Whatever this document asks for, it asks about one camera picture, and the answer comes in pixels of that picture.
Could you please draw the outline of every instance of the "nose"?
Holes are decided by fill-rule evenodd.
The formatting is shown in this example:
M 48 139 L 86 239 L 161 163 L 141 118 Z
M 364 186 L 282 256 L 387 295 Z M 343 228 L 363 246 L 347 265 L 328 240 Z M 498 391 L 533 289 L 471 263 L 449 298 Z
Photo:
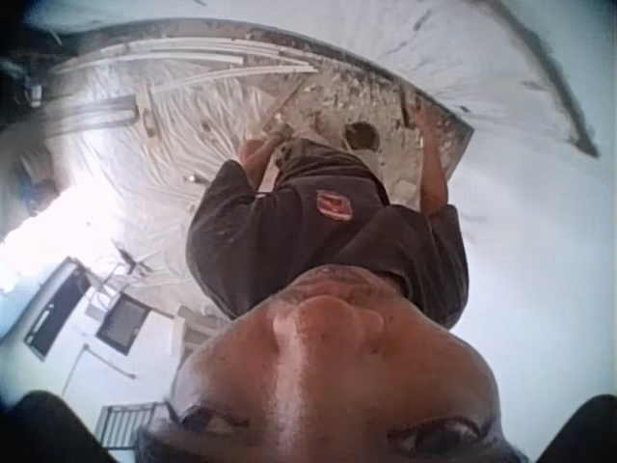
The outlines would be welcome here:
M 321 352 L 334 359 L 379 349 L 384 319 L 372 310 L 356 308 L 332 295 L 320 295 L 281 310 L 274 318 L 273 329 L 280 349 L 286 353 Z

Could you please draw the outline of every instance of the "red patch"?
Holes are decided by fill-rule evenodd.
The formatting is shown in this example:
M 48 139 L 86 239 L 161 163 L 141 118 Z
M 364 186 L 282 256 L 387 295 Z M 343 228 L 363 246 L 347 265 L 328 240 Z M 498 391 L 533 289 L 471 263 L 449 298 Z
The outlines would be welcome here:
M 317 209 L 333 220 L 349 222 L 354 216 L 349 200 L 334 191 L 317 190 Z

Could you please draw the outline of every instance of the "hair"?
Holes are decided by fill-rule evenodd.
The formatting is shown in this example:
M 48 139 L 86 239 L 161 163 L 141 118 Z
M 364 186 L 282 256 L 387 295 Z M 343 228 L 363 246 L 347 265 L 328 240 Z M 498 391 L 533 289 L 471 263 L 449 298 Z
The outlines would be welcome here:
M 142 428 L 135 442 L 136 463 L 207 463 L 208 457 L 195 450 L 195 435 L 166 422 L 159 429 Z M 529 459 L 507 441 L 495 439 L 456 457 L 446 457 L 448 463 L 528 463 Z

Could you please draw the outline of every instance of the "sleeve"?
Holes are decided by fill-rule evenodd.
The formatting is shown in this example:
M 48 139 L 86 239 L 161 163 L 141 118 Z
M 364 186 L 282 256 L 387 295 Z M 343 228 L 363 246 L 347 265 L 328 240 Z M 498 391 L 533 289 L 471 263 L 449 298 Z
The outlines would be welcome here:
M 252 307 L 259 221 L 265 204 L 244 169 L 226 162 L 203 195 L 186 242 L 189 270 L 230 318 Z
M 469 271 L 459 216 L 456 207 L 447 205 L 429 216 L 435 260 L 427 269 L 439 288 L 430 288 L 432 298 L 427 311 L 446 328 L 461 317 L 469 296 Z

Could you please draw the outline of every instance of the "man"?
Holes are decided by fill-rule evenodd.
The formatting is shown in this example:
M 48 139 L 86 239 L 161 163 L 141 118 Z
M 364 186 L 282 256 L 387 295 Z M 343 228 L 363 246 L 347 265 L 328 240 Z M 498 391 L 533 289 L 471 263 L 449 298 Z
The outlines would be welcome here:
M 189 231 L 189 266 L 234 321 L 178 372 L 174 422 L 141 461 L 522 461 L 495 379 L 450 335 L 468 273 L 436 117 L 421 110 L 420 212 L 390 205 L 352 154 L 288 129 L 227 162 Z

